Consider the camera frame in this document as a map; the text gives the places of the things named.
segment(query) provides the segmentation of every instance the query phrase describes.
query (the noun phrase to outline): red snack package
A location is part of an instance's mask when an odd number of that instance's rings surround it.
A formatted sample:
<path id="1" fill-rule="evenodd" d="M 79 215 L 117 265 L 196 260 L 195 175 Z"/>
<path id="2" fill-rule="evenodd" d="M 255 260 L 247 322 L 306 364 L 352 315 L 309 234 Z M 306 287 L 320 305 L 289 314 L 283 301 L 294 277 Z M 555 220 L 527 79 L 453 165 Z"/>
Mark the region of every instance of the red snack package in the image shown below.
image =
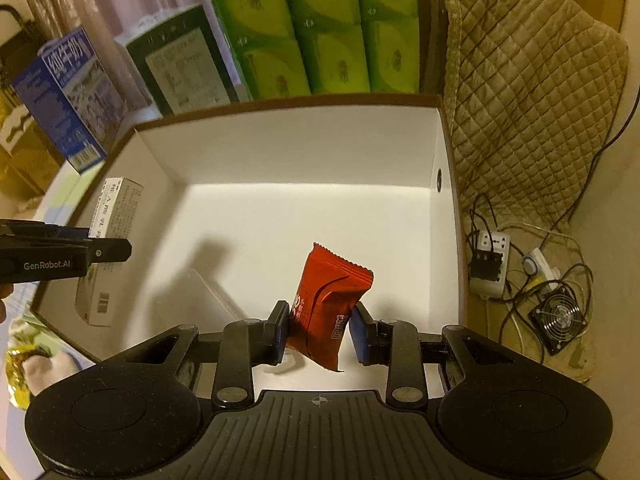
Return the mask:
<path id="1" fill-rule="evenodd" d="M 338 350 L 351 309 L 373 284 L 373 272 L 314 244 L 289 319 L 287 346 L 338 371 Z"/>

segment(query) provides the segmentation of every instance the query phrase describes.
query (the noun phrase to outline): gold wrapper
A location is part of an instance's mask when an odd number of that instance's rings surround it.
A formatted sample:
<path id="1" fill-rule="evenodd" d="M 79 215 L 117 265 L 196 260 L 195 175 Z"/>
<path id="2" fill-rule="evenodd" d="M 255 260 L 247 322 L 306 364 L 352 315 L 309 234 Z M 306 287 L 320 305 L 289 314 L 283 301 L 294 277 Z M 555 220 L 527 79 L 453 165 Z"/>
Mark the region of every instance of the gold wrapper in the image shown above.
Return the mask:
<path id="1" fill-rule="evenodd" d="M 9 387 L 9 401 L 16 408 L 26 410 L 31 402 L 31 392 L 24 379 L 22 363 L 29 357 L 42 355 L 50 357 L 49 352 L 42 346 L 20 345 L 7 349 L 4 354 L 6 380 Z"/>

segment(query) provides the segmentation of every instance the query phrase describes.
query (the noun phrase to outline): cooling fan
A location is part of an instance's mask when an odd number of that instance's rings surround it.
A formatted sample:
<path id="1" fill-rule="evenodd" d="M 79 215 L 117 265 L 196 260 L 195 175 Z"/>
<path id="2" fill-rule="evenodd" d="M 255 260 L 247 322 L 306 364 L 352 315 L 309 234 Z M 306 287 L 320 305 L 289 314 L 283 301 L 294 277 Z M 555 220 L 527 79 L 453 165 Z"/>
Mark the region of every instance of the cooling fan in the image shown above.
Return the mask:
<path id="1" fill-rule="evenodd" d="M 586 325 L 575 298 L 564 287 L 549 294 L 529 312 L 529 318 L 551 355 L 567 346 Z"/>

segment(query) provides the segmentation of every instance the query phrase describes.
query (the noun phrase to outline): blue and white carton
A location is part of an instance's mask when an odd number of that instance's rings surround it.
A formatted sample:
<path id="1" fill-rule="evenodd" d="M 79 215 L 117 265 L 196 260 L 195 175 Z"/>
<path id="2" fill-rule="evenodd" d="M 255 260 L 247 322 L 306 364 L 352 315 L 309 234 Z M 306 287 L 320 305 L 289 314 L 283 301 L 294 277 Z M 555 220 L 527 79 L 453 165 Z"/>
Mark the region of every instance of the blue and white carton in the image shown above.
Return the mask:
<path id="1" fill-rule="evenodd" d="M 13 85 L 78 173 L 106 158 L 127 105 L 82 27 L 43 46 Z"/>

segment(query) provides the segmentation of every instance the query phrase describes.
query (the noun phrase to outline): quilted fabric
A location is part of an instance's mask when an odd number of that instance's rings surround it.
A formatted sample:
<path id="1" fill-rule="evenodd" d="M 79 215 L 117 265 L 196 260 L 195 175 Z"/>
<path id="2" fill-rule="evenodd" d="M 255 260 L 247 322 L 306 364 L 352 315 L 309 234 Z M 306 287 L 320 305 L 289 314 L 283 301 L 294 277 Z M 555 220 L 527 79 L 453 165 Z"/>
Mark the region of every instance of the quilted fabric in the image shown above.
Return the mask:
<path id="1" fill-rule="evenodd" d="M 444 0 L 445 108 L 463 210 L 550 225 L 609 135 L 626 43 L 573 0 Z"/>

